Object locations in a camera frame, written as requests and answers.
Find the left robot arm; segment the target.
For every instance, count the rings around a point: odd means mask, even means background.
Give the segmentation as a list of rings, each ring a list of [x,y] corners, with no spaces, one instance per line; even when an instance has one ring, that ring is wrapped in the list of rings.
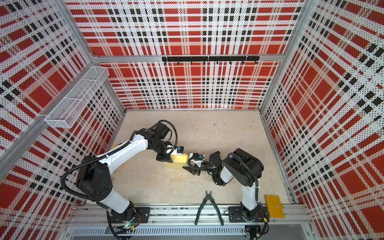
[[[113,186],[112,174],[146,150],[154,151],[157,161],[171,162],[171,155],[178,150],[177,142],[175,126],[160,120],[150,128],[134,131],[127,141],[104,154],[85,157],[81,164],[61,176],[61,186],[66,192],[106,209],[108,217],[131,222],[136,216],[135,205]]]

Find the yellow paper box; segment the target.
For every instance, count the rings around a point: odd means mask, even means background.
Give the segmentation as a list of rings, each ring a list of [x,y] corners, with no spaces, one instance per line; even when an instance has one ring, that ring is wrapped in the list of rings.
[[[164,162],[164,165],[169,168],[182,169],[183,167],[188,167],[189,156],[187,154],[182,155],[171,155],[170,160],[172,162]]]

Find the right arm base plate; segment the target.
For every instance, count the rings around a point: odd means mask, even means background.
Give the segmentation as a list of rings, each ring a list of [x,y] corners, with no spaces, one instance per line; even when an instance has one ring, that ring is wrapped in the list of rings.
[[[267,209],[256,206],[253,210],[240,207],[229,207],[229,220],[231,223],[268,223],[270,221]]]

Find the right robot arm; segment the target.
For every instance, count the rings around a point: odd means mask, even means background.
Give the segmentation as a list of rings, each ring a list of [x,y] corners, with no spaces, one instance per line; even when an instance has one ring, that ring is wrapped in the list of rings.
[[[206,172],[216,185],[222,187],[237,180],[242,186],[242,200],[240,209],[232,215],[241,216],[241,221],[245,222],[269,222],[268,212],[259,200],[259,181],[265,167],[256,157],[240,148],[228,153],[225,159],[221,159],[221,153],[216,151],[210,154],[208,161],[203,155],[194,153],[188,157],[183,169],[194,176]]]

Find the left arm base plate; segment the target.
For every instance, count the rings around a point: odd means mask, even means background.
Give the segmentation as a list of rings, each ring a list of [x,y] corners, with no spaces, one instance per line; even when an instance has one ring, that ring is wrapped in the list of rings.
[[[117,213],[114,210],[107,210],[107,219],[112,224],[133,224],[147,223],[151,208],[149,207],[128,207],[124,212]]]

